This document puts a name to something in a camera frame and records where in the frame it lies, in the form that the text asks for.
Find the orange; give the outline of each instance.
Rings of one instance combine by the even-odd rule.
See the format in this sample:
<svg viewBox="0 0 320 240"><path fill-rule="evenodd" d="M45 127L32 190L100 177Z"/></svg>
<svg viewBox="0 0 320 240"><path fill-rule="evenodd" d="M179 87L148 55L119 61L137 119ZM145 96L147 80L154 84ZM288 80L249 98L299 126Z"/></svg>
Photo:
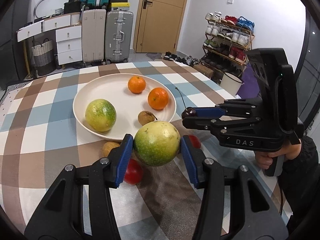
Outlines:
<svg viewBox="0 0 320 240"><path fill-rule="evenodd" d="M155 88L151 90L148 96L148 103L153 109L162 110L169 102L169 96L163 88Z"/></svg>
<svg viewBox="0 0 320 240"><path fill-rule="evenodd" d="M129 79L128 88L132 93L141 93L146 88L146 81L143 77L133 76Z"/></svg>

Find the patterned fabric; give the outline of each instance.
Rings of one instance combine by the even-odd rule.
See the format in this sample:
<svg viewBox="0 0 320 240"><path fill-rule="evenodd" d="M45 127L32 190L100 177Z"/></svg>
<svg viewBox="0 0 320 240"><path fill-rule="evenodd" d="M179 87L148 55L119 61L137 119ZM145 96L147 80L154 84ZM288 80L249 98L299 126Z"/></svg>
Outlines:
<svg viewBox="0 0 320 240"><path fill-rule="evenodd" d="M195 69L171 61L121 63L72 70L34 80L21 89L0 129L0 204L23 232L39 201L67 164L91 165L102 157L106 142L83 129L73 115L76 93L89 81L114 73L142 74L164 84L177 101L173 125L181 135L195 134L202 150L223 166L246 164L279 208L276 178L265 177L254 164L251 151L219 146L208 131L187 130L180 115L187 106L215 106L233 97ZM203 190L195 190L181 154L162 167L145 167L137 186L121 184L110 189L119 232L126 239L191 239L201 206ZM283 219L290 208L284 206ZM229 190L226 188L222 233L228 232ZM88 187L84 194L84 223L91 232Z"/></svg>

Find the metal screw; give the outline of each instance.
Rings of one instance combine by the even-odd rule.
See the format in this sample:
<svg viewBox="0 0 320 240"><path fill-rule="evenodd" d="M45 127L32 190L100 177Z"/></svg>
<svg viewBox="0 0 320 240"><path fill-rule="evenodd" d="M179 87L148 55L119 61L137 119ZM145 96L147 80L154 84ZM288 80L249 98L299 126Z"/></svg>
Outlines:
<svg viewBox="0 0 320 240"><path fill-rule="evenodd" d="M101 164L107 164L109 162L109 159L108 158L101 158L100 159L100 163Z"/></svg>
<svg viewBox="0 0 320 240"><path fill-rule="evenodd" d="M205 164L208 164L208 165L212 165L212 164L214 163L214 160L211 159L211 158L206 158L206 159L204 160L204 163L205 163Z"/></svg>
<svg viewBox="0 0 320 240"><path fill-rule="evenodd" d="M67 166L64 167L64 169L66 171L72 171L73 170L73 165L72 164L68 164Z"/></svg>
<svg viewBox="0 0 320 240"><path fill-rule="evenodd" d="M249 169L248 169L247 166L241 165L241 166L240 166L240 170L243 171L243 172L247 172Z"/></svg>

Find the red tomato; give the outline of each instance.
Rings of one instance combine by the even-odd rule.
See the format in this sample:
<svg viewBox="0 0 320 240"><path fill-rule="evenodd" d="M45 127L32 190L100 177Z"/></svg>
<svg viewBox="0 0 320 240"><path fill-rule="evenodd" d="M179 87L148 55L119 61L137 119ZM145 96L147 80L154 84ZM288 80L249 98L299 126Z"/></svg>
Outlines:
<svg viewBox="0 0 320 240"><path fill-rule="evenodd" d="M201 148L201 142L199 140L199 138L195 135L189 135L189 139L193 145L194 148L198 148L200 149Z"/></svg>
<svg viewBox="0 0 320 240"><path fill-rule="evenodd" d="M143 169L141 168L140 164L134 160L130 159L127 171L124 175L124 181L126 183L135 185L142 180L143 176Z"/></svg>

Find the plate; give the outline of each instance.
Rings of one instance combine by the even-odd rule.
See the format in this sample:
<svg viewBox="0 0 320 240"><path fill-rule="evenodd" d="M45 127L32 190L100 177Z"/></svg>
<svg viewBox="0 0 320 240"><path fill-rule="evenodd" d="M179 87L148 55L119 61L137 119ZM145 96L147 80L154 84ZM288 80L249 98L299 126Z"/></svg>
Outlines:
<svg viewBox="0 0 320 240"><path fill-rule="evenodd" d="M141 76L146 81L146 89L140 94L134 94L128 89L128 81L135 74L110 74L96 78L87 83L73 100L73 113L80 125L89 132L107 140L122 141L126 133L133 137L142 127L138 122L138 114L143 111L152 112L159 121L170 122L177 109L177 102L173 94L163 84ZM154 88L161 87L168 92L169 103L163 110L154 110L148 104L148 95ZM113 128L107 132L95 131L85 120L85 111L90 102L95 99L108 100L116 109L117 118Z"/></svg>

